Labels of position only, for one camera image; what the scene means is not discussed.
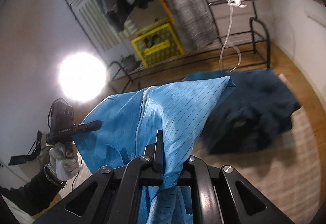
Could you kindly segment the black sleeved left forearm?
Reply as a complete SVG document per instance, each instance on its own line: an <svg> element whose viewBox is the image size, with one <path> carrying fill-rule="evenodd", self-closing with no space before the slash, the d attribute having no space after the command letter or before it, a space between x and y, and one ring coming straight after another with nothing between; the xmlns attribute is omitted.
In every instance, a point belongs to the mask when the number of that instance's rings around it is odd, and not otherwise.
<svg viewBox="0 0 326 224"><path fill-rule="evenodd" d="M56 179L47 166L35 175L30 182L17 189L1 187L1 194L30 216L46 208L66 186L66 181Z"/></svg>

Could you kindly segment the white gloved left hand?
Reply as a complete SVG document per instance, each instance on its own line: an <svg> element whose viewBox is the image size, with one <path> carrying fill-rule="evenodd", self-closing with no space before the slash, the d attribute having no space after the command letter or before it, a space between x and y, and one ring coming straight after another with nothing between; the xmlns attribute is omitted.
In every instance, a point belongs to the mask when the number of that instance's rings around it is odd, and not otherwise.
<svg viewBox="0 0 326 224"><path fill-rule="evenodd" d="M77 148L73 142L58 143L49 151L47 169L55 180L68 181L80 172Z"/></svg>

